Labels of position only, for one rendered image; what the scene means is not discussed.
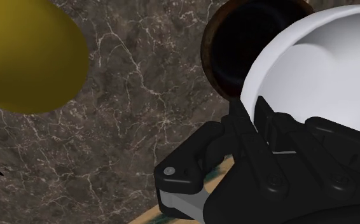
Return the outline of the tan board with green pattern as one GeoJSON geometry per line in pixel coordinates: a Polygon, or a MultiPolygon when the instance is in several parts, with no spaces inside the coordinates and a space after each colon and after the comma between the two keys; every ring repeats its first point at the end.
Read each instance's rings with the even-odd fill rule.
{"type": "MultiPolygon", "coordinates": [[[[218,183],[223,179],[225,174],[230,170],[234,160],[231,156],[226,156],[221,164],[219,164],[215,169],[213,169],[205,179],[205,189],[211,193],[215,187],[218,186],[218,183]]],[[[200,224],[195,220],[182,220],[169,218],[168,216],[162,214],[159,210],[158,205],[152,207],[150,210],[141,214],[136,219],[132,220],[128,224],[200,224]]]]}

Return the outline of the olive yellow round object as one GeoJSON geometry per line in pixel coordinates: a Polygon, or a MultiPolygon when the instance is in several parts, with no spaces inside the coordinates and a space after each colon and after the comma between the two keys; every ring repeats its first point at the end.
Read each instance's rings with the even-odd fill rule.
{"type": "Polygon", "coordinates": [[[49,0],[0,0],[0,108],[53,111],[87,77],[88,47],[75,22],[49,0]]]}

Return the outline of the dark brown bowl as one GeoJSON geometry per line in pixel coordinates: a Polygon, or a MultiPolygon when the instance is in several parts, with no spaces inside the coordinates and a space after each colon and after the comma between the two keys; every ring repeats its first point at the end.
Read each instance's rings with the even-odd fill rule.
{"type": "Polygon", "coordinates": [[[314,12],[304,0],[228,0],[200,45],[204,74],[224,99],[239,97],[257,56],[278,33],[314,12]]]}

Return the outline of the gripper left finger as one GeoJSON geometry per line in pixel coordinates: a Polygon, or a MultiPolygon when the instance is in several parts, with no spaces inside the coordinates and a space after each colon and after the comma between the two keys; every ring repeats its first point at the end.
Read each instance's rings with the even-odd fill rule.
{"type": "Polygon", "coordinates": [[[213,224],[209,212],[216,195],[226,191],[217,186],[212,193],[204,179],[227,155],[240,170],[236,185],[245,180],[253,187],[252,195],[268,201],[282,201],[289,193],[289,182],[267,144],[268,126],[273,110],[258,97],[251,118],[240,99],[232,99],[229,114],[220,122],[209,121],[181,143],[154,170],[156,194],[163,214],[173,218],[213,224]]]}

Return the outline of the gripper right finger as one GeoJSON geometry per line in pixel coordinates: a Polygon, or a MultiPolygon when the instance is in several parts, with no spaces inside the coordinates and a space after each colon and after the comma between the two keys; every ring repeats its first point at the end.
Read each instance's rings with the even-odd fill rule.
{"type": "Polygon", "coordinates": [[[355,192],[357,181],[347,169],[360,173],[360,131],[318,116],[297,122],[274,112],[262,96],[253,124],[272,151],[295,151],[325,193],[355,192]]]}

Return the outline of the white bowl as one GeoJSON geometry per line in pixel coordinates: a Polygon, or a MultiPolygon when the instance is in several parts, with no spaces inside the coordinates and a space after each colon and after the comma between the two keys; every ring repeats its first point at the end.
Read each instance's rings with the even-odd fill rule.
{"type": "Polygon", "coordinates": [[[259,96],[298,122],[319,116],[360,131],[360,4],[315,12],[269,42],[240,95],[250,115],[259,96]]]}

